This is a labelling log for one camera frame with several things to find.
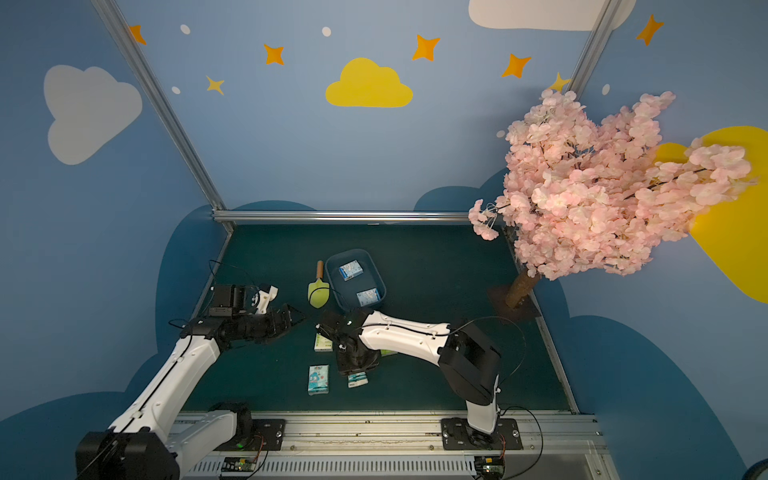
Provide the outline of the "blue pocket tissue pack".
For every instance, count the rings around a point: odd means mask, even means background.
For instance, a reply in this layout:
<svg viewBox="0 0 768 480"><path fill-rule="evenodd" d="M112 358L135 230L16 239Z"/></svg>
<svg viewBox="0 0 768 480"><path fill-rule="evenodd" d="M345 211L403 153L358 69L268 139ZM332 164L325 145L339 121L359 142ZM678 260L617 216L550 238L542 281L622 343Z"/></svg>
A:
<svg viewBox="0 0 768 480"><path fill-rule="evenodd" d="M367 383L368 377L365 372L353 373L347 377L347 385L349 388L358 388Z"/></svg>
<svg viewBox="0 0 768 480"><path fill-rule="evenodd" d="M308 371L307 392L310 396L329 392L329 366L313 365Z"/></svg>
<svg viewBox="0 0 768 480"><path fill-rule="evenodd" d="M351 260L338 268L343 281L349 281L364 273L362 264L358 260Z"/></svg>
<svg viewBox="0 0 768 480"><path fill-rule="evenodd" d="M376 287L357 292L356 298L360 307L372 306L381 302L381 294Z"/></svg>

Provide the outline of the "blue plastic storage box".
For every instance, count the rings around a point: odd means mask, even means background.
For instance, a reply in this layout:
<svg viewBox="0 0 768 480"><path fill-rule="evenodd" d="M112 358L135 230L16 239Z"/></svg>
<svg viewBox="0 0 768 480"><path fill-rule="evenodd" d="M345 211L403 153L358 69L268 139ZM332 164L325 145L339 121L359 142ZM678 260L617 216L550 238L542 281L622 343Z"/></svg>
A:
<svg viewBox="0 0 768 480"><path fill-rule="evenodd" d="M358 260L363 266L364 273L349 281L343 281L338 268L351 260ZM387 289L385 283L372 257L366 250L352 249L332 255L325 263L325 273L330 284L331 293L334 295L338 306L345 313L358 308L375 308L386 297ZM374 287L381 294L381 302L372 306L360 307L356 293Z"/></svg>

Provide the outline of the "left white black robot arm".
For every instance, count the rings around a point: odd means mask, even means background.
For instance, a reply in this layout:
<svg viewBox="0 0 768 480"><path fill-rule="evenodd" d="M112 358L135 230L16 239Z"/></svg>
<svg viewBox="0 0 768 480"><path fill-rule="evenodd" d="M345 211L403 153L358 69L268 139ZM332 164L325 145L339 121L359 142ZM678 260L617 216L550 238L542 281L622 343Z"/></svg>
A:
<svg viewBox="0 0 768 480"><path fill-rule="evenodd" d="M206 371L237 342L268 344L306 319L272 307L272 285L215 285L203 310L180 331L168 359L130 406L102 432L89 432L75 452L80 479L180 479L217 447L252 446L250 408L223 402L177 437L171 429Z"/></svg>

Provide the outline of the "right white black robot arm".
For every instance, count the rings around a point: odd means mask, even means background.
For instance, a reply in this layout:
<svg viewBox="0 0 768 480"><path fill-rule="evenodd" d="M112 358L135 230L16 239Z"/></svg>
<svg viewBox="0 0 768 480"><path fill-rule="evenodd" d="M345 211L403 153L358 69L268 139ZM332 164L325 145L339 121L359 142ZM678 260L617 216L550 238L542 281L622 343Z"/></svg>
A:
<svg viewBox="0 0 768 480"><path fill-rule="evenodd" d="M437 366L451 390L466 403L468 427L491 435L499 418L501 352L474 324L423 323L368 308L354 312L361 323L329 313L316 332L336 348L343 375L375 369L385 351Z"/></svg>

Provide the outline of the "left green circuit board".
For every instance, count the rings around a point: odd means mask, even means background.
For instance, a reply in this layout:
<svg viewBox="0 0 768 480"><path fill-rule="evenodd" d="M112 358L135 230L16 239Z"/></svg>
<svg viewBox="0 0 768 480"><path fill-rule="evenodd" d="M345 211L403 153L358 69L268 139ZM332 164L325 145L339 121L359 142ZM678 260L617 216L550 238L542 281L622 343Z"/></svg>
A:
<svg viewBox="0 0 768 480"><path fill-rule="evenodd" d="M221 473L242 473L251 475L258 467L258 460L255 457L225 457Z"/></svg>

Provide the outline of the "green circuit board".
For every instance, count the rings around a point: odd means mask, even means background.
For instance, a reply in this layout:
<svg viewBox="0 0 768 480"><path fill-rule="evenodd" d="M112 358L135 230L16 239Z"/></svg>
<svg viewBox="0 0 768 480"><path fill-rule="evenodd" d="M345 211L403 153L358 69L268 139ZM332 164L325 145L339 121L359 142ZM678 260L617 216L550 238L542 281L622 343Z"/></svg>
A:
<svg viewBox="0 0 768 480"><path fill-rule="evenodd" d="M504 460L498 456L476 456L474 470L474 480L501 480L505 473Z"/></svg>
<svg viewBox="0 0 768 480"><path fill-rule="evenodd" d="M258 460L255 457L225 457L221 473L242 473L251 475L258 467Z"/></svg>

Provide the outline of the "right green circuit board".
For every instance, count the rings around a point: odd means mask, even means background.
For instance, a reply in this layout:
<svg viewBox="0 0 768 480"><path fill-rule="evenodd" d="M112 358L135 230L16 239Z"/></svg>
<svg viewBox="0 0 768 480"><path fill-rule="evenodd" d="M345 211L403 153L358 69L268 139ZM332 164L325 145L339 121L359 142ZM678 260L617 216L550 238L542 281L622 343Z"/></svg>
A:
<svg viewBox="0 0 768 480"><path fill-rule="evenodd" d="M476 456L474 470L474 480L501 480L505 473L504 460L498 456Z"/></svg>

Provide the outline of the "pink blossom artificial tree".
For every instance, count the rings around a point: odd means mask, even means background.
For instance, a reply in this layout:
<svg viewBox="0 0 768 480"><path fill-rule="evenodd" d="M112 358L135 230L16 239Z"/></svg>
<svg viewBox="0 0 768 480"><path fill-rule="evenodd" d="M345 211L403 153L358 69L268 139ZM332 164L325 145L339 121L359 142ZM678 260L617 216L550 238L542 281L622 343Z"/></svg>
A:
<svg viewBox="0 0 768 480"><path fill-rule="evenodd" d="M513 122L503 192L477 201L468 218L491 241L514 234L521 272L504 297L516 309L543 280L600 269L638 272L663 242L685 238L711 207L752 185L741 146L695 140L679 160L662 160L659 115L671 92L645 94L600 122L573 92L543 91Z"/></svg>

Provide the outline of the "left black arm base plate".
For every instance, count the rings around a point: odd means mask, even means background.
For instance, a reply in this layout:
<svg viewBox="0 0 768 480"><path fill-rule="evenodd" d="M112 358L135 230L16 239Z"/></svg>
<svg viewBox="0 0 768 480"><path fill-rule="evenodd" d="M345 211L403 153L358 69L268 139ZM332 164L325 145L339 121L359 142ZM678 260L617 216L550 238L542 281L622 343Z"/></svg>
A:
<svg viewBox="0 0 768 480"><path fill-rule="evenodd" d="M238 426L235 435L215 451L280 451L285 428L285 419L255 418L250 427Z"/></svg>

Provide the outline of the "aluminium front rail frame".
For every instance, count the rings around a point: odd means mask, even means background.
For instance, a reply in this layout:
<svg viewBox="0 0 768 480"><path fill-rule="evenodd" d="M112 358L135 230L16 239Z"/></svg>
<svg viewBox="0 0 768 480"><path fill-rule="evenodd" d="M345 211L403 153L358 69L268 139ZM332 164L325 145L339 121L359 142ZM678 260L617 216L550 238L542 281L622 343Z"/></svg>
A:
<svg viewBox="0 0 768 480"><path fill-rule="evenodd" d="M206 413L183 412L171 429L179 436ZM522 450L443 448L440 420L459 411L255 412L285 419L280 451L213 451L180 479L472 479L476 456L504 460L503 478L616 479L619 474L597 420L558 411L514 408ZM221 473L225 457L255 457L251 475Z"/></svg>

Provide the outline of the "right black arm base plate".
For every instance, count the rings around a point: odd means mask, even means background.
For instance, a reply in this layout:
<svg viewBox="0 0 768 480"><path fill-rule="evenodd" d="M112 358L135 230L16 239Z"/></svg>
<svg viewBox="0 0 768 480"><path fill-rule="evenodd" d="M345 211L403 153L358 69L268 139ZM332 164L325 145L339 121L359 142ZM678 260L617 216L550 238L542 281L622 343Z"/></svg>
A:
<svg viewBox="0 0 768 480"><path fill-rule="evenodd" d="M523 443L517 422L502 418L491 434L469 426L465 418L451 417L440 420L443 448L459 450L522 450Z"/></svg>

